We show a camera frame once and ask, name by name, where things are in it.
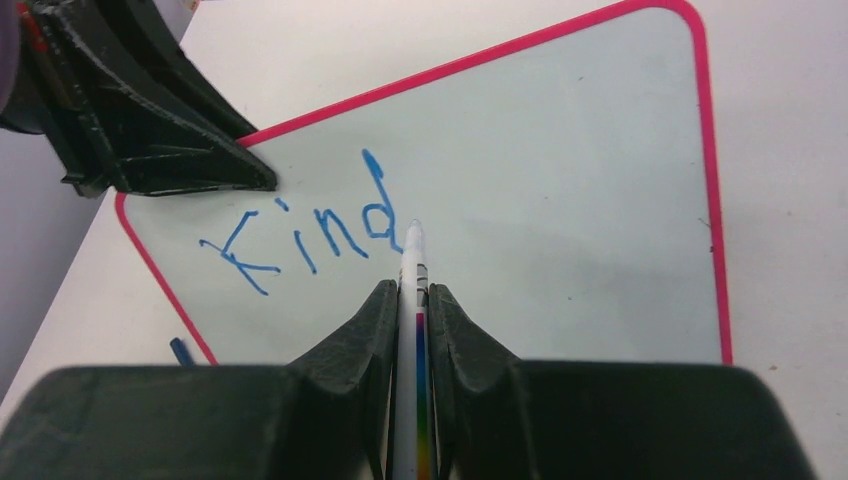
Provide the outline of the blue marker cap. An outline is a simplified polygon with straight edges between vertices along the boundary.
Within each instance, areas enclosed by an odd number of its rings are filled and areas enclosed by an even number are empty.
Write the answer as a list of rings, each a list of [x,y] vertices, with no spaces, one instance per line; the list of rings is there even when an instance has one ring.
[[[181,338],[172,338],[169,342],[169,346],[180,366],[190,367],[196,365],[187,345]]]

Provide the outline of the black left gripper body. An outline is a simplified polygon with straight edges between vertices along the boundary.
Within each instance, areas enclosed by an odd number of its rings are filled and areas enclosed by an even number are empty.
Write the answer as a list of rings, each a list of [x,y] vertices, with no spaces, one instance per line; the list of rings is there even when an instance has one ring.
[[[55,136],[63,86],[55,68],[58,44],[45,32],[56,1],[1,3],[1,128]]]

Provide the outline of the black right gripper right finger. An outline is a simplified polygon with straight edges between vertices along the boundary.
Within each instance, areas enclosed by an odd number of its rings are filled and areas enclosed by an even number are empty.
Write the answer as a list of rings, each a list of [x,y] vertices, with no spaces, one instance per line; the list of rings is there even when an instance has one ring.
[[[528,360],[429,292],[441,479],[811,479],[777,399],[722,365]]]

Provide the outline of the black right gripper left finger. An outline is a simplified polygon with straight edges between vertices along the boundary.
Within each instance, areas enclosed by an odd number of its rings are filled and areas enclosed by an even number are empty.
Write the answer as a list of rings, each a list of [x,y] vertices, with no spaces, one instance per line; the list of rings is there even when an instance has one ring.
[[[1,436],[5,479],[381,479],[398,287],[288,365],[73,367]]]

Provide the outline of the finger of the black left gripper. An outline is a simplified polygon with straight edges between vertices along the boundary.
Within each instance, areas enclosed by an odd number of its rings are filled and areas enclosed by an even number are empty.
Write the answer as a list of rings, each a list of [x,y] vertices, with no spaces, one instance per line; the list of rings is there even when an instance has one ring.
[[[272,191],[254,132],[182,51],[152,1],[33,1],[29,115],[83,197]]]

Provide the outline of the pink framed whiteboard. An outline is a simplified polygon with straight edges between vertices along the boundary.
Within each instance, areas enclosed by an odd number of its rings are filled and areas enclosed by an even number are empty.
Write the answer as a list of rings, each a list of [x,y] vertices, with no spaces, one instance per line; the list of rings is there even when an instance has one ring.
[[[623,1],[246,139],[274,192],[120,194],[204,355],[286,363],[397,277],[529,358],[730,362],[703,22]]]

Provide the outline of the white blue whiteboard marker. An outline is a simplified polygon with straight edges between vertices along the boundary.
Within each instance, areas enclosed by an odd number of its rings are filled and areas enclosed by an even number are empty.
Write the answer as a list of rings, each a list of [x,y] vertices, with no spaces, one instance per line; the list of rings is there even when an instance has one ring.
[[[398,282],[394,372],[393,479],[433,479],[436,473],[427,339],[428,269],[422,224],[405,234]]]

